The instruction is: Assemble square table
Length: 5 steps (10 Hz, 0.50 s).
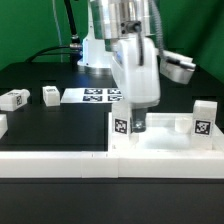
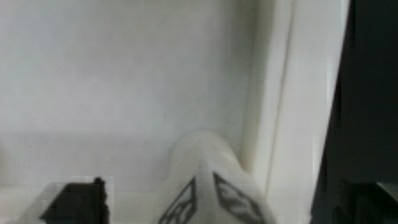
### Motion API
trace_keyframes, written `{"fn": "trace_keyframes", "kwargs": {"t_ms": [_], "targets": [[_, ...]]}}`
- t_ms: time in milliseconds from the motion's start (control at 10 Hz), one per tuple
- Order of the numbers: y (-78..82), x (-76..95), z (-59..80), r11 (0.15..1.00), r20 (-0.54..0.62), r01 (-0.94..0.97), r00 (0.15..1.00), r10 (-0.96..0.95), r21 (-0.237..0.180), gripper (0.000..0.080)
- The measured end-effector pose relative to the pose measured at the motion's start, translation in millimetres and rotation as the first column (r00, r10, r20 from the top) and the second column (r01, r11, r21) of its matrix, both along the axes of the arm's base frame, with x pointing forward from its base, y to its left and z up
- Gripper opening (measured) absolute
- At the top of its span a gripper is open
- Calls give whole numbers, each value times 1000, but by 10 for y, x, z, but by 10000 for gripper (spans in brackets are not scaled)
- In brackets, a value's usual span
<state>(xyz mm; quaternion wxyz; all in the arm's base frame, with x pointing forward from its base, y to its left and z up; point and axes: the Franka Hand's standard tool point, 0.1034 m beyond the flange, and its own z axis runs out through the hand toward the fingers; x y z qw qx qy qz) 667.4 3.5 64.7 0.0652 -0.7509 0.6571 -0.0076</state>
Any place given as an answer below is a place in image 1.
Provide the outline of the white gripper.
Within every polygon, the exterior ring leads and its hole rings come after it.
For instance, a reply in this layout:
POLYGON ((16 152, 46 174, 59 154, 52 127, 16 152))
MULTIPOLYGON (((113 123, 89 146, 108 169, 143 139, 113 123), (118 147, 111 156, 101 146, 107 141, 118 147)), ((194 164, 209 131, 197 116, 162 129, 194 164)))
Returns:
POLYGON ((140 108, 132 110, 133 132, 146 130, 146 108, 158 105, 161 95, 156 49, 149 38, 143 39, 143 53, 144 64, 140 66, 137 39, 123 39, 111 59, 112 75, 124 99, 140 108))

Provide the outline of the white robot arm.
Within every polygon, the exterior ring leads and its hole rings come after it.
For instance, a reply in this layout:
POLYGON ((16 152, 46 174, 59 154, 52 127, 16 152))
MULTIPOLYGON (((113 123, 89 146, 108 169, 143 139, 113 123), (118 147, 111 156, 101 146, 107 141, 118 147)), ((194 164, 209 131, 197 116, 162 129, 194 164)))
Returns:
POLYGON ((157 53, 151 35, 154 0, 87 0, 88 33, 78 66, 111 74, 131 110, 131 129, 146 130, 147 109, 159 104, 157 53))

